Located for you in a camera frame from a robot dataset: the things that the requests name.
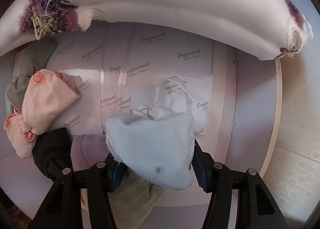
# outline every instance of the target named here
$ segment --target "table surface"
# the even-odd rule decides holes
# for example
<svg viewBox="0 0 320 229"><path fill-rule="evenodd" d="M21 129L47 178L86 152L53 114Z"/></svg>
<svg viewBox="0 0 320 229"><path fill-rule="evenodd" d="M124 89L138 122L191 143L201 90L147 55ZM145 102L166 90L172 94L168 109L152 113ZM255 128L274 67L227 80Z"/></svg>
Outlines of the table surface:
<svg viewBox="0 0 320 229"><path fill-rule="evenodd" d="M213 60L212 100L207 126L210 128L198 140L202 149L214 156L215 161L226 163L230 169L246 171L255 168L260 171L266 155L271 156L273 150L270 140L272 132L275 133L276 101L279 100L275 62L259 61L221 43L215 49L221 56L215 56ZM13 62L12 54L0 58L2 91L11 80ZM5 119L4 96L0 97L0 103L3 105L0 116ZM18 157L6 132L0 130L0 186L23 212L33 218L52 182L38 170L33 159ZM199 228L210 195L199 188L198 193L200 197L196 199L191 196L192 205L154 207L141 228L176 228L178 224L181 226L180 223L185 224L185 228ZM235 224L236 199L233 195L229 228L234 228ZM90 227L87 219L84 219L85 228Z"/></svg>

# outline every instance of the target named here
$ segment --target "black cloth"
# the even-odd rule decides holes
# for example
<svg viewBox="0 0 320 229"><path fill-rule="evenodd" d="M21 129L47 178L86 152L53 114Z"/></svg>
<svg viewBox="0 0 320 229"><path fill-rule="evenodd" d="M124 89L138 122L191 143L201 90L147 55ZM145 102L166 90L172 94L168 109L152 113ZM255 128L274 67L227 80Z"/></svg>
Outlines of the black cloth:
<svg viewBox="0 0 320 229"><path fill-rule="evenodd" d="M42 174L55 181L66 167L72 168L71 141L66 128L45 132L36 140L33 160Z"/></svg>

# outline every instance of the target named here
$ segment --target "purple cloth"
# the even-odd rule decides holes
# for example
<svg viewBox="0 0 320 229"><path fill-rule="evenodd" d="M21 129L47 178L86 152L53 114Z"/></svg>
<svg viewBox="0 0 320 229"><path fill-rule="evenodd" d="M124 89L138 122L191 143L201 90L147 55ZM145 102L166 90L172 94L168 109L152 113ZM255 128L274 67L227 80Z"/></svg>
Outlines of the purple cloth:
<svg viewBox="0 0 320 229"><path fill-rule="evenodd" d="M84 170L99 161L104 161L110 153L105 135L80 135L71 146L71 161L73 170Z"/></svg>

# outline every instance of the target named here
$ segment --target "white fabric bundle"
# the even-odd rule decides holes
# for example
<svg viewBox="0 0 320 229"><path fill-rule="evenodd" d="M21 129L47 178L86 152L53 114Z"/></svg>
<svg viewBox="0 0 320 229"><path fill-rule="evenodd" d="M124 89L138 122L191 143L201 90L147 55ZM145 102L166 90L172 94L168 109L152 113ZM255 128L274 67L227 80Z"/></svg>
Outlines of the white fabric bundle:
<svg viewBox="0 0 320 229"><path fill-rule="evenodd" d="M293 56L312 36L289 0L16 0L0 19L0 55L46 34L86 30L92 19L174 27L260 60Z"/></svg>
<svg viewBox="0 0 320 229"><path fill-rule="evenodd" d="M160 106L164 100L159 96L155 106L139 106L110 116L106 136L116 160L154 184L182 190L193 182L189 171L194 152L192 100L176 76L162 81L156 95L165 94L169 82L178 84L186 94L187 113Z"/></svg>

